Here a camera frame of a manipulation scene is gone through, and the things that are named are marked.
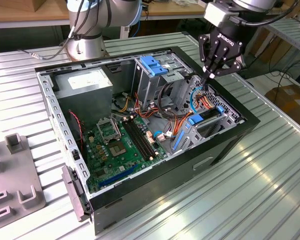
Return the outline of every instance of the blue clip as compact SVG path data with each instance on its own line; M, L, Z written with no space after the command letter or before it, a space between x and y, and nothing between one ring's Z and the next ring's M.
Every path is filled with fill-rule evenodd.
M200 123L200 122L202 122L204 119L202 118L202 116L200 116L200 115L193 115L193 116L190 116L189 118L188 118L188 122L193 126L193 125L195 125L195 124L197 124L197 123Z
M222 106L217 106L216 109L219 111L219 113L223 113L225 109Z
M168 72L168 70L163 68L159 64L159 61L155 60L153 56L141 56L140 61L153 76L159 76Z

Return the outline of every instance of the motherboard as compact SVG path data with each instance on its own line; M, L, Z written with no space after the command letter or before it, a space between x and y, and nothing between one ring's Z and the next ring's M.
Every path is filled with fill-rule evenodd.
M167 157L141 117L117 122L105 119L99 123L83 133L90 171L89 191L103 189Z

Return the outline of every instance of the gray metal bracket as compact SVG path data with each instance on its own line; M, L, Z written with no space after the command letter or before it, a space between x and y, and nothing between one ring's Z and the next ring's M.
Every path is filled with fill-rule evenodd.
M45 204L27 138L7 135L0 142L0 228Z

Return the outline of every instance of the ram slot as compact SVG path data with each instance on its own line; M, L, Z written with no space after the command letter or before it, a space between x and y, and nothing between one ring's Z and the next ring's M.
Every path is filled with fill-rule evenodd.
M152 149L150 144L144 138L142 133L140 133L138 127L133 122L125 122L123 127L129 134L132 142L139 150L145 161L150 160L150 157L154 158L156 156L155 151Z
M139 131L139 128L133 122L130 122L130 126L132 130L136 133L136 135L139 137L141 142L144 144L143 147L146 147L146 150L148 151L150 157L154 158L156 156L155 151L151 147L150 143L146 140L144 135Z

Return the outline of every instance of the wooden table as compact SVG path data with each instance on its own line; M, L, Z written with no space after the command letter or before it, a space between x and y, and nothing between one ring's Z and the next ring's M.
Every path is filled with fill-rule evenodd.
M202 18L205 9L197 4L179 6L174 2L149 4L147 20ZM145 20L143 12L140 20ZM46 0L36 11L28 12L0 6L0 29L68 25L69 14L64 0Z

